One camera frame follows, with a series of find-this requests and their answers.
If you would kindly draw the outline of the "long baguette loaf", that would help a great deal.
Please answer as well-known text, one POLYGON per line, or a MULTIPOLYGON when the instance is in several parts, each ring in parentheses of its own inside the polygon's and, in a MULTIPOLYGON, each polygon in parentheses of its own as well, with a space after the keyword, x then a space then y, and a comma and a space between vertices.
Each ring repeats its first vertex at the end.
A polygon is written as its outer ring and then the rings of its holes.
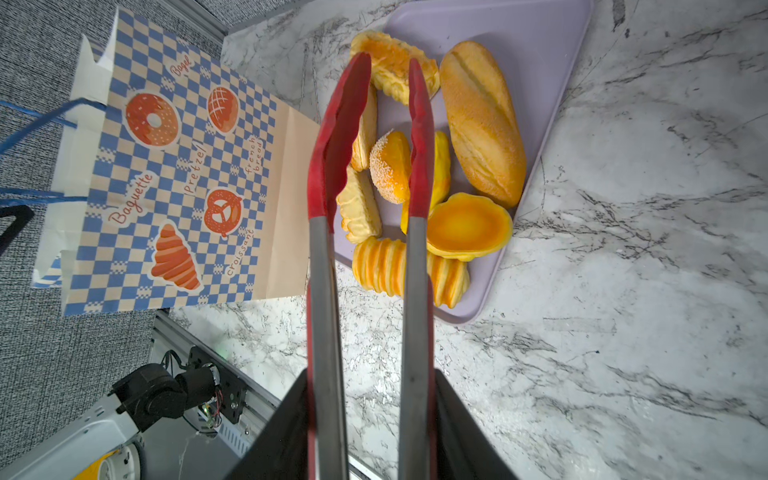
POLYGON ((491 52, 463 41, 440 65, 454 152, 469 183, 506 209, 519 204, 527 161, 507 82, 491 52))

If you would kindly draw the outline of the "pale braided pastry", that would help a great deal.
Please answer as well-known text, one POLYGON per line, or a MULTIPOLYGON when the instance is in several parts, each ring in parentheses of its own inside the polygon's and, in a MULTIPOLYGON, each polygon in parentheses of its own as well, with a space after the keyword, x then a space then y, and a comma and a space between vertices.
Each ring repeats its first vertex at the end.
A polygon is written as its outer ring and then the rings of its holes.
POLYGON ((379 237, 382 222, 369 174, 366 171, 357 172, 351 166, 347 167, 346 172, 347 183, 336 197, 336 202, 346 238, 357 245, 369 237, 379 237))

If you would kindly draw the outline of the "ridged spiral bread roll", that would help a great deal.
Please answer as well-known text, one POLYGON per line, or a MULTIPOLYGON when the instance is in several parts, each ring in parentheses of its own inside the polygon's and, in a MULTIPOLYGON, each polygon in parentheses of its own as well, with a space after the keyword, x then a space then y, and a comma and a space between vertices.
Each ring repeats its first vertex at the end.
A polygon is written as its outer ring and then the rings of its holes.
MULTIPOLYGON (((434 304, 454 308, 470 286, 467 264, 427 253, 427 270, 434 304)), ((366 290, 402 297, 405 292, 407 252, 400 240, 369 237, 354 251, 352 269, 366 290)))

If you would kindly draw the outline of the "yellow oval bun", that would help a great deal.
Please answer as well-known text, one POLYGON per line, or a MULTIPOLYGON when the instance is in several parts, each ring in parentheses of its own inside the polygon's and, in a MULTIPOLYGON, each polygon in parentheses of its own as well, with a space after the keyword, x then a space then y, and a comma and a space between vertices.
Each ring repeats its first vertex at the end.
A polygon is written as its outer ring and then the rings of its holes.
MULTIPOLYGON (((410 146, 408 144, 408 141, 405 137, 405 135, 402 132, 397 132, 399 134, 399 137, 402 137, 402 141, 404 142, 405 146, 405 153, 401 154, 401 157, 403 160, 408 163, 410 161, 410 146)), ((404 199, 405 206, 403 206, 402 214, 401 214, 401 230, 404 234, 407 234, 408 230, 408 200, 406 197, 408 197, 408 182, 407 178, 400 179, 399 181, 400 186, 402 187, 401 190, 403 191, 403 194, 401 195, 404 199)), ((437 131, 435 134, 435 164, 434 164, 434 172, 433 172, 433 187, 432 187, 432 196, 431 196, 431 204, 430 204, 430 212, 434 210, 434 208, 445 200, 445 198, 448 196, 449 190, 451 185, 451 156, 450 156, 450 147, 449 147, 449 140, 448 136, 443 131, 437 131)))

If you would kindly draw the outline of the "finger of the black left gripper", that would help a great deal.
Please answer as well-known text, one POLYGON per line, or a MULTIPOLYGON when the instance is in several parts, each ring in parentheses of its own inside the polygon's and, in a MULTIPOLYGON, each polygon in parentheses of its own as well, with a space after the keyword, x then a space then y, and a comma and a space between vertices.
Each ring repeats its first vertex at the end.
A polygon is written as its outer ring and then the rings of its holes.
POLYGON ((9 205, 1 207, 1 218, 11 217, 12 221, 1 232, 0 255, 3 255, 13 240, 34 217, 33 210, 26 205, 9 205))

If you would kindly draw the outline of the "blue checkered paper bag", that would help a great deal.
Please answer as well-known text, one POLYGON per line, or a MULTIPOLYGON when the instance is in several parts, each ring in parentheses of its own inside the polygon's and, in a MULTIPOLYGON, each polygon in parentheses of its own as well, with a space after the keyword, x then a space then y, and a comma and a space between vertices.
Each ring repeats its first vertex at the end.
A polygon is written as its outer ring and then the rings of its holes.
POLYGON ((65 316, 303 292, 316 122, 198 47, 121 8, 81 44, 32 284, 65 316))

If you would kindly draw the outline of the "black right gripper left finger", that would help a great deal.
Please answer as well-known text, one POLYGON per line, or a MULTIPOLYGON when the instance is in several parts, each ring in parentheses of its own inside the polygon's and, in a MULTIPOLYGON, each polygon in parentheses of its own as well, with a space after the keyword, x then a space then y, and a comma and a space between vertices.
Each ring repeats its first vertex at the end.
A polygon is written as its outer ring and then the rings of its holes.
POLYGON ((227 480, 309 478, 307 370, 303 370, 227 480))

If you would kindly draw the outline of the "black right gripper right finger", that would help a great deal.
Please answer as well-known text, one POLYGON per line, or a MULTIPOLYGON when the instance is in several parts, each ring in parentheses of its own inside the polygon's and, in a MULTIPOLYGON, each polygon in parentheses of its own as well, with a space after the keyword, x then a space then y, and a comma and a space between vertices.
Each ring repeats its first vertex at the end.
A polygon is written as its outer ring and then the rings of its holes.
POLYGON ((440 370, 435 386, 437 479, 517 479, 440 370))

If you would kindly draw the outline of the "red silicone steel tongs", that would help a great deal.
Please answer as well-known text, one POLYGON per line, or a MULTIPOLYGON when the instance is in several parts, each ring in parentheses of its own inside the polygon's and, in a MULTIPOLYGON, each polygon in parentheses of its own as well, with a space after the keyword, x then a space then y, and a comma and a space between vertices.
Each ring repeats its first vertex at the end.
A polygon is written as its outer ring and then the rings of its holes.
MULTIPOLYGON (((368 54, 344 70, 321 123, 309 164, 310 274, 307 289, 309 476, 346 479, 346 435, 342 349, 334 259, 336 197, 367 103, 372 72, 368 54)), ((398 476, 437 476, 433 291, 427 270, 427 216, 433 184, 434 120, 422 68, 409 63, 412 120, 411 200, 406 275, 399 417, 398 476)))

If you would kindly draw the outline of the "yellow glazed danish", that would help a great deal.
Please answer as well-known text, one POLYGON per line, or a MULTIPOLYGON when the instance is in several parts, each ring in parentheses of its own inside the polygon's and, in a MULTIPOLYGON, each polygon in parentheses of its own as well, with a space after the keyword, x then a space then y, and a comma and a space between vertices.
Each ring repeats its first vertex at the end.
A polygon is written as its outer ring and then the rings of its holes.
POLYGON ((440 89, 437 62, 415 46, 386 33, 367 30, 356 35, 350 45, 351 58, 361 52, 371 56, 373 85, 405 106, 409 104, 411 59, 416 59, 421 66, 429 97, 440 89))

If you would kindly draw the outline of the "round yellow tart bread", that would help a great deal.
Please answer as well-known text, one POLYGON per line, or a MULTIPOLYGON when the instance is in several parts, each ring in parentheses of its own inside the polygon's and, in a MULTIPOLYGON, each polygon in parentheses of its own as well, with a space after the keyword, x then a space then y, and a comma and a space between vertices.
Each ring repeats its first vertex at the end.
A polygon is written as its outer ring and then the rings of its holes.
POLYGON ((506 209, 484 196, 459 192, 430 213, 427 249, 446 259, 470 262, 505 247, 512 233, 506 209))

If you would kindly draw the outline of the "sesame sugar bun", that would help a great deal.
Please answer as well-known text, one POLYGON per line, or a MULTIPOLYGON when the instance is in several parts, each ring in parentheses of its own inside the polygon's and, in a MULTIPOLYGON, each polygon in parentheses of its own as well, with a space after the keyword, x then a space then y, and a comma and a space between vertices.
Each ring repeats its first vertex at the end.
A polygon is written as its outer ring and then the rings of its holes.
POLYGON ((393 204, 408 200, 411 152, 406 135, 390 130, 379 138, 370 153, 369 169, 382 198, 393 204))

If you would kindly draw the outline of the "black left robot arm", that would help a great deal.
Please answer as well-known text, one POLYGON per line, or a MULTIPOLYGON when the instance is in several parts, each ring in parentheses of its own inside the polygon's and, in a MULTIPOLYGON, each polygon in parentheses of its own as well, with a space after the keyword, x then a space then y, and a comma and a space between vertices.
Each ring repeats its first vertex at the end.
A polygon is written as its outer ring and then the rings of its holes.
POLYGON ((188 352, 168 348, 114 383, 90 409, 1 471, 3 479, 97 479, 142 476, 141 435, 163 419, 182 419, 198 434, 219 435, 242 415, 247 382, 218 355, 171 329, 188 352))

